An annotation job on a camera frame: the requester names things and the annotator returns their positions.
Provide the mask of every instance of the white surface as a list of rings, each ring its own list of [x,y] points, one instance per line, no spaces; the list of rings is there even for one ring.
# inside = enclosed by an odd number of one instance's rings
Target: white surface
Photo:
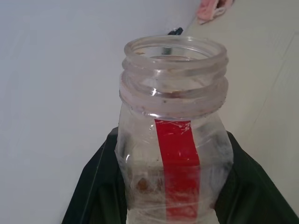
[[[57,224],[117,126],[126,42],[186,28],[199,0],[0,2],[0,223]]]
[[[236,0],[189,34],[223,43],[230,63],[225,127],[299,215],[299,1]]]

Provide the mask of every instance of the red tape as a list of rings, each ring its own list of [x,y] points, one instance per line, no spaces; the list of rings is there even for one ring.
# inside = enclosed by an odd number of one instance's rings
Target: red tape
[[[191,121],[155,120],[164,167],[167,220],[194,221],[199,202],[199,156]]]

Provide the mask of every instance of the jar neck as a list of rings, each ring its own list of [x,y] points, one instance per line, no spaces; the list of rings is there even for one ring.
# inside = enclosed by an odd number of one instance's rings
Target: jar neck
[[[206,116],[224,103],[226,49],[188,36],[153,36],[129,42],[120,97],[131,109],[166,120]]]

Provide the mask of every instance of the clear plastic jar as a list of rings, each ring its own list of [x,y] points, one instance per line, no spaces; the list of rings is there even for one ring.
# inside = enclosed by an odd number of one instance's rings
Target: clear plastic jar
[[[187,36],[125,47],[115,149],[129,224],[203,223],[233,164],[217,115],[228,82],[226,49]]]

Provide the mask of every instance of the black object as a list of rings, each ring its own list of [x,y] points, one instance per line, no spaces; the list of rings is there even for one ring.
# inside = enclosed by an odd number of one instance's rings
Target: black object
[[[62,224],[125,224],[124,182],[114,149],[115,128],[84,167]],[[299,224],[262,167],[231,133],[234,165],[215,205],[220,224]]]
[[[183,31],[184,31],[183,28],[179,27],[177,29],[173,29],[172,31],[170,31],[168,35],[181,35]]]
[[[183,32],[183,28],[179,27],[177,29],[173,29],[168,33],[168,35],[181,35]],[[172,48],[162,48],[162,55],[171,55],[172,54]]]

